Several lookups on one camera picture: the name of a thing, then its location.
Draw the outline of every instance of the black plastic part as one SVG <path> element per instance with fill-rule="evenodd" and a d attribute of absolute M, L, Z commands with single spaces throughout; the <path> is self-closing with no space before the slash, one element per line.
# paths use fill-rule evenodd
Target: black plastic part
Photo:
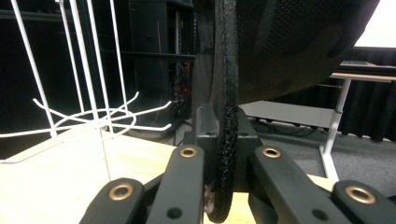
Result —
<path fill-rule="evenodd" d="M 358 202 L 347 194 L 347 187 L 357 187 L 367 190 L 375 197 L 375 202 Z M 358 196 L 365 199 L 367 195 L 358 194 Z M 396 223 L 396 205 L 377 190 L 361 182 L 346 180 L 336 183 L 331 199 L 349 217 L 352 223 Z"/>
<path fill-rule="evenodd" d="M 388 197 L 388 199 L 389 199 L 391 202 L 396 203 L 396 195 L 390 196 L 390 197 Z"/>
<path fill-rule="evenodd" d="M 195 145 L 205 151 L 205 184 L 211 184 L 216 178 L 216 159 L 219 141 L 219 122 L 213 106 L 201 105 L 196 111 Z"/>
<path fill-rule="evenodd" d="M 271 205 L 263 202 L 253 194 L 248 195 L 248 205 L 256 223 L 275 224 L 277 213 Z"/>
<path fill-rule="evenodd" d="M 276 148 L 280 156 L 271 158 L 265 148 L 256 148 L 251 172 L 271 200 L 277 223 L 350 223 L 285 151 Z"/>
<path fill-rule="evenodd" d="M 236 172 L 233 183 L 234 192 L 248 192 L 248 157 L 256 147 L 262 146 L 262 141 L 251 126 L 245 112 L 238 110 L 238 145 L 236 150 Z"/>
<path fill-rule="evenodd" d="M 110 191 L 121 184 L 133 187 L 131 196 L 114 201 L 110 199 Z M 139 206 L 143 198 L 143 186 L 140 182 L 128 178 L 120 178 L 106 184 L 88 206 L 80 224 L 113 224 L 140 223 L 146 214 L 145 208 Z"/>
<path fill-rule="evenodd" d="M 377 66 L 377 65 L 342 65 L 336 70 L 339 73 L 371 75 L 382 77 L 396 77 L 396 67 L 394 66 Z"/>
<path fill-rule="evenodd" d="M 116 54 L 115 50 L 101 50 L 104 54 Z M 166 61 L 175 62 L 193 62 L 195 60 L 195 55 L 186 54 L 169 54 L 169 53 L 150 53 L 150 52 L 131 52 L 131 51 L 121 51 L 120 54 L 124 57 L 132 58 L 157 58 Z"/>
<path fill-rule="evenodd" d="M 154 203 L 155 195 L 157 194 L 162 180 L 163 175 L 159 175 L 143 186 L 145 190 L 143 195 L 143 203 L 145 206 L 150 206 Z"/>
<path fill-rule="evenodd" d="M 192 148 L 196 154 L 183 157 L 180 152 L 184 148 Z M 204 151 L 197 146 L 177 147 L 173 151 L 147 223 L 203 222 L 204 157 Z"/>

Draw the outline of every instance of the cable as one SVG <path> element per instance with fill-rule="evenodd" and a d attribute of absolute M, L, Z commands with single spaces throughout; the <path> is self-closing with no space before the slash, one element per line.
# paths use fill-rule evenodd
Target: cable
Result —
<path fill-rule="evenodd" d="M 182 144 L 183 143 L 183 140 L 184 139 L 182 139 L 178 144 L 177 144 L 177 147 L 179 147 L 180 146 L 180 144 Z"/>
<path fill-rule="evenodd" d="M 173 140 L 174 140 L 174 147 L 175 147 L 176 146 L 176 132 L 175 132 L 175 134 L 173 136 Z"/>
<path fill-rule="evenodd" d="M 189 125 L 190 127 L 192 127 L 192 122 L 187 120 L 187 119 L 183 119 L 183 123 Z"/>
<path fill-rule="evenodd" d="M 161 48 L 161 35 L 160 35 L 160 22 L 157 21 L 157 35 L 158 35 L 158 49 L 160 51 L 160 53 L 162 53 Z M 163 73 L 163 61 L 160 61 L 160 67 L 161 67 L 161 73 Z M 163 103 L 163 93 L 161 92 L 161 98 L 160 98 L 160 106 Z M 154 123 L 157 121 L 158 115 L 160 114 L 160 111 L 158 111 L 155 115 L 154 121 L 152 121 L 152 123 L 149 125 L 149 127 L 151 127 L 152 125 L 154 125 Z"/>
<path fill-rule="evenodd" d="M 253 127 L 254 130 L 257 133 L 268 133 L 268 134 L 278 133 L 278 134 L 282 134 L 282 135 L 290 135 L 290 136 L 295 136 L 295 137 L 307 137 L 308 135 L 310 135 L 311 133 L 313 133 L 316 130 L 316 129 L 313 129 L 312 132 L 310 132 L 308 134 L 299 135 L 299 134 L 296 134 L 296 133 L 299 133 L 299 132 L 305 130 L 308 126 L 304 126 L 303 128 L 301 128 L 301 129 L 299 129 L 297 131 L 291 132 L 291 133 L 285 133 L 285 132 L 279 131 L 274 125 L 270 125 L 268 123 L 264 123 L 263 121 L 260 121 L 259 119 L 254 118 L 251 121 L 252 121 L 253 124 L 259 124 L 259 125 L 262 125 L 262 126 L 268 128 L 267 132 L 261 132 L 257 128 Z"/>

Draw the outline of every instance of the bolt hole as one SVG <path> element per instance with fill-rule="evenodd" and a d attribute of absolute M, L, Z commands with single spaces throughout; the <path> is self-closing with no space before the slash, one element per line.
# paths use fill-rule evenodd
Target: bolt hole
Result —
<path fill-rule="evenodd" d="M 194 148 L 186 147 L 180 150 L 180 155 L 182 157 L 194 157 L 197 151 Z"/>
<path fill-rule="evenodd" d="M 280 152 L 278 150 L 270 148 L 270 147 L 265 148 L 262 151 L 262 154 L 264 154 L 266 157 L 270 157 L 270 158 L 278 158 L 278 157 L 280 157 Z"/>
<path fill-rule="evenodd" d="M 319 210 L 319 209 L 312 210 L 312 214 L 314 215 L 315 218 L 317 218 L 319 220 L 322 220 L 322 221 L 326 221 L 326 220 L 329 219 L 327 214 L 324 213 L 322 210 Z"/>
<path fill-rule="evenodd" d="M 178 219 L 183 215 L 183 213 L 181 212 L 181 210 L 179 208 L 173 207 L 168 210 L 166 215 L 168 215 L 168 217 L 170 217 L 172 219 Z"/>
<path fill-rule="evenodd" d="M 352 193 L 353 193 L 356 197 L 362 198 L 363 200 L 369 199 L 369 196 L 368 196 L 366 193 L 364 193 L 363 191 L 354 189 L 354 190 L 352 190 Z"/>
<path fill-rule="evenodd" d="M 114 194 L 117 195 L 117 196 L 119 196 L 119 197 L 122 197 L 122 196 L 124 196 L 127 192 L 128 192 L 128 189 L 125 188 L 125 187 L 122 187 L 122 188 L 116 189 L 116 192 L 114 192 Z"/>
<path fill-rule="evenodd" d="M 275 151 L 273 149 L 268 149 L 267 153 L 270 154 L 270 155 L 273 155 L 273 156 L 277 155 L 277 151 Z"/>
<path fill-rule="evenodd" d="M 191 149 L 184 150 L 185 155 L 192 155 L 193 153 L 194 153 L 194 151 L 192 151 Z"/>
<path fill-rule="evenodd" d="M 213 135 L 215 135 L 215 132 L 207 132 L 206 134 L 209 136 L 213 136 Z"/>

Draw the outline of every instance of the black curtain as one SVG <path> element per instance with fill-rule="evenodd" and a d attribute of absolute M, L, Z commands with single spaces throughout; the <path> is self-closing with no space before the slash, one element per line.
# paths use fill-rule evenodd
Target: black curtain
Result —
<path fill-rule="evenodd" d="M 396 50 L 353 49 L 346 60 L 396 66 Z M 322 84 L 337 87 L 342 82 L 343 80 L 329 78 Z M 316 86 L 277 97 L 272 101 L 333 109 L 336 107 L 340 89 L 328 86 Z M 342 134 L 353 133 L 359 137 L 367 135 L 377 142 L 384 138 L 396 142 L 396 82 L 353 80 L 338 131 Z"/>

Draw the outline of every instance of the white wire rack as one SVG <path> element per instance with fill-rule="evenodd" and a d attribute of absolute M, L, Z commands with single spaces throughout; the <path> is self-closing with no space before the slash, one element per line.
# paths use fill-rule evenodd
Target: white wire rack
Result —
<path fill-rule="evenodd" d="M 123 99 L 123 104 L 117 108 L 110 108 L 109 103 L 108 103 L 106 80 L 105 80 L 105 76 L 104 76 L 101 54 L 100 54 L 100 50 L 99 50 L 99 40 L 98 40 L 98 34 L 96 32 L 96 24 L 95 24 L 95 19 L 94 19 L 92 0 L 86 0 L 86 1 L 88 3 L 90 22 L 92 25 L 91 28 L 92 28 L 93 43 L 94 43 L 94 48 L 95 48 L 97 66 L 98 66 L 98 70 L 99 70 L 101 89 L 102 89 L 104 102 L 105 102 L 105 108 L 98 108 L 96 105 L 95 95 L 94 95 L 93 86 L 92 86 L 92 77 L 91 77 L 90 67 L 88 65 L 87 53 L 86 53 L 86 49 L 85 49 L 85 45 L 84 45 L 83 33 L 81 30 L 81 23 L 80 23 L 79 15 L 78 15 L 78 6 L 76 3 L 76 0 L 69 1 L 71 11 L 72 11 L 72 16 L 73 16 L 73 22 L 75 25 L 76 34 L 77 34 L 77 38 L 78 38 L 78 47 L 79 47 L 80 57 L 81 57 L 81 61 L 82 61 L 85 82 L 87 85 L 90 104 L 91 104 L 91 110 L 85 109 L 83 101 L 82 101 L 82 97 L 81 97 L 80 84 L 78 82 L 78 71 L 76 68 L 76 61 L 75 61 L 75 57 L 74 57 L 74 51 L 72 48 L 72 41 L 70 38 L 70 32 L 69 32 L 67 19 L 66 19 L 66 15 L 65 15 L 65 10 L 64 10 L 64 0 L 55 0 L 55 1 L 59 3 L 60 10 L 62 13 L 65 36 L 67 39 L 67 45 L 68 45 L 68 49 L 70 52 L 70 60 L 71 60 L 71 64 L 73 67 L 73 75 L 74 75 L 74 79 L 75 79 L 75 83 L 76 83 L 76 90 L 77 90 L 80 111 L 75 114 L 66 115 L 60 111 L 56 111 L 56 110 L 50 108 L 44 88 L 41 84 L 40 75 L 38 73 L 36 63 L 35 63 L 35 57 L 32 52 L 32 49 L 30 47 L 28 34 L 26 34 L 26 31 L 25 31 L 25 28 L 23 25 L 23 21 L 21 18 L 21 13 L 20 13 L 20 10 L 18 7 L 17 0 L 11 0 L 12 6 L 13 6 L 13 9 L 15 12 L 15 16 L 17 18 L 17 22 L 18 22 L 18 25 L 19 25 L 19 28 L 21 31 L 23 44 L 26 48 L 29 62 L 30 62 L 30 65 L 32 67 L 33 74 L 35 77 L 35 83 L 38 87 L 38 91 L 39 91 L 40 98 L 41 98 L 41 103 L 37 99 L 33 99 L 33 101 L 35 102 L 35 104 L 38 107 L 42 108 L 45 111 L 45 113 L 47 115 L 47 119 L 49 121 L 49 128 L 48 129 L 40 129 L 40 130 L 24 131 L 24 132 L 18 132 L 18 133 L 0 133 L 0 138 L 16 137 L 16 136 L 36 134 L 36 133 L 50 133 L 50 136 L 52 138 L 57 138 L 59 131 L 68 130 L 68 129 L 78 127 L 78 126 L 91 127 L 98 131 L 101 128 L 108 127 L 109 131 L 111 133 L 110 137 L 108 137 L 108 138 L 114 138 L 120 134 L 124 134 L 124 133 L 128 132 L 131 129 L 149 130 L 149 131 L 165 131 L 168 128 L 170 128 L 171 124 L 167 124 L 164 127 L 137 126 L 136 121 L 137 121 L 138 116 L 141 116 L 141 115 L 144 115 L 147 113 L 152 113 L 152 112 L 159 111 L 159 110 L 164 110 L 166 107 L 168 107 L 171 104 L 171 102 L 168 102 L 166 105 L 163 105 L 160 107 L 156 107 L 156 108 L 152 108 L 152 109 L 140 111 L 140 112 L 134 112 L 134 113 L 128 109 L 128 105 L 138 97 L 139 92 L 136 93 L 134 98 L 127 101 L 126 93 L 125 93 L 125 86 L 124 86 L 124 81 L 123 81 L 122 63 L 121 63 L 121 56 L 120 56 L 120 45 L 119 45 L 119 37 L 118 37 L 118 30 L 117 30 L 116 12 L 115 12 L 115 8 L 114 8 L 114 0 L 109 0 L 109 1 L 110 1 L 110 5 L 111 5 L 111 17 L 113 20 L 113 29 L 114 29 L 114 37 L 115 37 L 115 44 L 116 44 L 116 50 L 117 50 L 117 59 L 118 59 L 118 65 L 119 65 L 119 71 L 120 71 L 120 85 L 121 85 L 122 99 Z M 100 112 L 106 112 L 106 114 L 104 116 L 100 117 L 99 116 Z M 115 115 L 120 112 L 124 115 L 116 117 Z M 53 120 L 53 117 L 52 117 L 53 115 L 59 116 L 61 119 L 55 123 Z M 87 115 L 92 115 L 93 119 L 84 119 L 87 117 Z M 121 121 L 123 119 L 128 119 L 128 120 L 132 119 L 132 122 L 127 125 L 117 123 L 117 121 Z M 69 120 L 76 121 L 78 124 L 62 126 L 64 123 L 66 123 Z M 115 133 L 114 127 L 121 128 L 121 131 Z M 105 141 L 108 138 L 100 137 L 100 139 L 102 141 Z M 7 160 L 5 160 L 5 161 L 0 161 L 0 163 L 9 163 L 9 162 L 7 162 Z"/>

